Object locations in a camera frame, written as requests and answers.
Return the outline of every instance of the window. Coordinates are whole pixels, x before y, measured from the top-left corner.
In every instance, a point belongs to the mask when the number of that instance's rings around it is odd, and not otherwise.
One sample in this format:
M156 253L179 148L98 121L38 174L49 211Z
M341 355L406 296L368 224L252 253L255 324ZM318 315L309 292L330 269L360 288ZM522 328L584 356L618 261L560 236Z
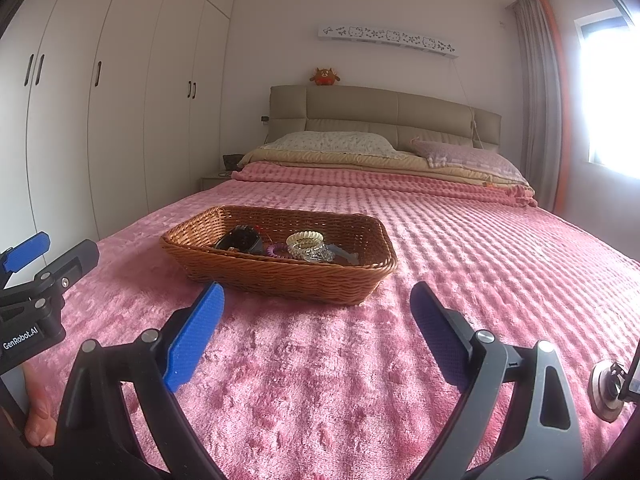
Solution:
M577 20L576 26L590 161L640 178L638 35L617 11Z

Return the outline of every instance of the pink bedspread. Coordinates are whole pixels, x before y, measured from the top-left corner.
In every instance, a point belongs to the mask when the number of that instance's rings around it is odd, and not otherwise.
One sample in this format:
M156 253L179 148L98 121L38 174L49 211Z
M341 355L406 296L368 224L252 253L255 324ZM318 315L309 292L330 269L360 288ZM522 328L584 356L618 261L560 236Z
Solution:
M586 468L617 437L629 408L615 423L601 422L586 385L597 361L630 362L640 336L638 264L495 189L266 163L234 178L100 242L98 268L66 296L66 340L33 360L55 404L84 339L130 342L197 296L202 286L162 251L159 235L211 206L241 204L375 216L399 265L364 304L349 308L225 291L225 314L177 399L229 478L409 475L458 399L409 311L409 293L420 280L473 327L504 342L555 343ZM496 441L508 405L504 390L474 464L489 457ZM126 397L147 457L161 463L131 388Z

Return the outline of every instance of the beige headboard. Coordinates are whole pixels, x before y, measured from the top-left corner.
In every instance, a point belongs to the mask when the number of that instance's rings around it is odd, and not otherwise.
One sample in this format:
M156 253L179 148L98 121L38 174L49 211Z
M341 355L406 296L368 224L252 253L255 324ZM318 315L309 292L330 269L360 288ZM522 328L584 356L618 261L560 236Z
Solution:
M500 115L473 108L482 146L498 150ZM420 137L480 147L469 107L450 101L359 86L271 87L267 142L291 132L372 132L396 150L411 151Z

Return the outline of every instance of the white wall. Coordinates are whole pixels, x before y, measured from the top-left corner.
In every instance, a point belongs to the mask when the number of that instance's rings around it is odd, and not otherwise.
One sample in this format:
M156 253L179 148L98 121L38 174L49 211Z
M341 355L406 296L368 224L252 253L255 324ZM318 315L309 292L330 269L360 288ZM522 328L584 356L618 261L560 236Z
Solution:
M520 161L522 70L511 11L483 0L235 0L226 50L221 153L264 142L270 87L310 84L316 66L344 85L465 103L449 59L376 44L321 41L318 26L353 22L397 27L452 42L472 106L502 115L502 152Z
M575 20L615 8L612 0L549 0L562 34L572 100L572 160L562 216L609 245L640 260L640 180L589 160L589 136L582 113L580 40Z

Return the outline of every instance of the gray curtain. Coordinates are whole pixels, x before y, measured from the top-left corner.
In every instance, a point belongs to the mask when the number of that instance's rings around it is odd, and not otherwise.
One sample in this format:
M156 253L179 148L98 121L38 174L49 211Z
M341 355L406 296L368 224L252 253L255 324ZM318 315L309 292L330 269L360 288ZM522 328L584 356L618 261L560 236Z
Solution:
M551 211L558 188L562 103L556 50L540 0L518 0L524 76L524 134L520 170L536 191L538 205Z

